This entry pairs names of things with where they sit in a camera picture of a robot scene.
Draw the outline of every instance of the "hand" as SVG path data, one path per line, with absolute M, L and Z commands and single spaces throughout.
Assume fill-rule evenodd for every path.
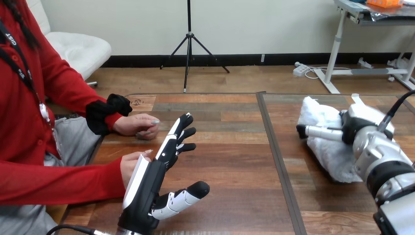
M 140 155 L 143 155 L 143 157 L 147 161 L 151 162 L 151 159 L 147 157 L 148 154 L 150 154 L 151 152 L 153 152 L 153 150 L 147 150 L 145 152 L 135 152 L 122 157 L 120 168 L 122 180 L 124 182 L 124 186 L 126 189 L 128 187 L 128 183 L 130 182 L 131 176 L 133 175 L 134 168 L 136 168 L 136 164 L 138 159 L 140 158 Z
M 190 113 L 183 114 L 178 118 L 170 129 L 170 135 L 164 139 L 161 145 L 163 149 L 157 152 L 155 159 L 163 162 L 169 170 L 178 159 L 182 152 L 192 151 L 196 148 L 194 143 L 183 143 L 183 141 L 196 133 L 196 128 L 186 129 L 193 122 L 193 116 Z
M 113 129 L 124 136 L 137 135 L 139 139 L 152 140 L 159 133 L 160 120 L 148 114 L 120 117 Z

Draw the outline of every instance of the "black cable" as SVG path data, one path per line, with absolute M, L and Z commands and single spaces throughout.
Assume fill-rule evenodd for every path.
M 49 232 L 46 235 L 52 235 L 52 233 L 60 229 L 72 229 L 72 230 L 85 233 L 85 234 L 89 234 L 89 235 L 93 235 L 95 232 L 95 229 L 90 229 L 90 228 L 86 228 L 86 227 L 82 227 L 78 225 L 60 224 L 58 226 L 55 226 L 51 230 L 49 230 Z
M 404 94 L 401 98 L 398 99 L 398 101 L 395 102 L 395 104 L 392 106 L 392 108 L 388 111 L 388 113 L 385 115 L 383 120 L 378 125 L 378 128 L 377 128 L 378 131 L 380 132 L 385 131 L 386 127 L 388 126 L 389 122 L 392 120 L 393 116 L 395 116 L 401 104 L 405 101 L 406 98 L 408 98 L 409 96 L 413 94 L 415 94 L 415 90 L 412 90 Z
M 396 111 L 398 111 L 398 109 L 401 106 L 401 104 L 403 103 L 403 101 L 405 101 L 406 98 L 408 98 L 409 96 L 411 96 L 413 94 L 415 94 L 415 90 L 412 90 L 412 91 L 404 94 L 401 98 L 399 98 L 398 101 L 389 110 L 389 112 L 387 113 L 387 115 L 393 117 L 395 115 Z

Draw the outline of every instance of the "robotic finger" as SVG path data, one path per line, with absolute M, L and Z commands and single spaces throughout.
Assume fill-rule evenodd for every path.
M 152 208 L 152 216 L 158 220 L 167 219 L 204 198 L 210 187 L 203 181 L 196 182 L 188 188 L 170 192 L 159 197 Z
M 193 122 L 193 117 L 190 113 L 182 115 L 176 120 L 173 127 L 170 129 L 166 138 L 164 139 L 155 160 L 166 164 L 169 170 L 177 161 L 178 155 L 184 151 L 191 151 L 196 148 L 193 144 L 182 144 L 182 142 L 196 133 L 196 128 L 192 127 L 185 130 Z
M 297 125 L 297 131 L 301 139 L 305 139 L 309 136 L 319 137 L 331 141 L 342 141 L 343 139 L 343 131 L 333 128 Z

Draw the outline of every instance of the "long black hair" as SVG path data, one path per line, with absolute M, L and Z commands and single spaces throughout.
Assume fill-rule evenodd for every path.
M 24 24 L 22 15 L 16 7 L 15 0 L 3 0 L 3 3 L 12 12 L 14 20 L 19 23 L 20 29 L 22 30 L 23 35 L 26 38 L 26 41 L 29 44 L 30 48 L 35 49 L 37 47 L 40 47 L 38 40 L 36 40 L 33 33 L 30 32 L 29 28 Z

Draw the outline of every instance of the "white wall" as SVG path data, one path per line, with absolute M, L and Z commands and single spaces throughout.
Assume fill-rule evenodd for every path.
M 103 38 L 113 55 L 170 54 L 187 32 L 186 0 L 42 3 L 52 31 Z M 330 52 L 339 18 L 332 0 L 192 0 L 192 31 L 214 54 Z M 340 52 L 400 52 L 414 30 L 347 20 Z M 194 54 L 204 54 L 193 47 Z

